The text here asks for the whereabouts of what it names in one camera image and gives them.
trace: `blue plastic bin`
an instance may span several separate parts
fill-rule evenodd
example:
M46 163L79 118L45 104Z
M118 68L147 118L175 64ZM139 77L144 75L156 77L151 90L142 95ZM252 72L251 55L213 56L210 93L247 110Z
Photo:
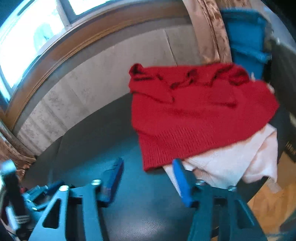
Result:
M252 72L256 79L261 79L264 65L271 59L271 54L256 51L252 48L238 45L231 46L232 61L241 65L251 76Z
M259 12L252 9L223 9L221 14L230 46L235 44L263 50L267 20Z

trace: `wall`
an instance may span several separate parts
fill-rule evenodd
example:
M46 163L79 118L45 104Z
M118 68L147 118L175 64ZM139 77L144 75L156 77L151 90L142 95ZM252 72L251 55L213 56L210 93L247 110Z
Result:
M129 92L128 71L200 64L188 18L151 21L97 41L67 60L28 103L13 133L36 155L94 111Z

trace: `black leather surface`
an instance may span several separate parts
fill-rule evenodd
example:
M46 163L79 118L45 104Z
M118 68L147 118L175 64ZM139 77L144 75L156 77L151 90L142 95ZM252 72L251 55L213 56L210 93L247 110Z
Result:
M130 94L88 116L62 138L53 164L53 181L83 186L100 178L116 157L125 161L125 171L113 204L103 209L111 241L187 240L193 209L185 208L163 169L144 172L137 135L130 124ZM289 116L282 107L271 124L278 129L279 152L289 134ZM34 165L25 177L35 185L42 179L32 177L40 170ZM252 184L240 182L238 191L249 201L266 179Z

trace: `white garment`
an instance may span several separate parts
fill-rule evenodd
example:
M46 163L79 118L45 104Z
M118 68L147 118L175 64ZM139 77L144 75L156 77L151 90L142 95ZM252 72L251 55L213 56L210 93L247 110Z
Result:
M236 186L241 178L251 183L269 176L276 182L277 151L276 129L266 124L246 140L187 158L183 165L197 179L218 188ZM179 192L172 165L163 168Z

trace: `window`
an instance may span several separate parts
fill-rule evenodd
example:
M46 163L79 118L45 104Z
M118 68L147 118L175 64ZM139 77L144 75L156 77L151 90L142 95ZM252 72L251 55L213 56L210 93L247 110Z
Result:
M76 15L80 15L87 10L102 5L110 0L69 0Z
M33 1L0 39L3 81L14 89L40 48L63 28L55 0Z

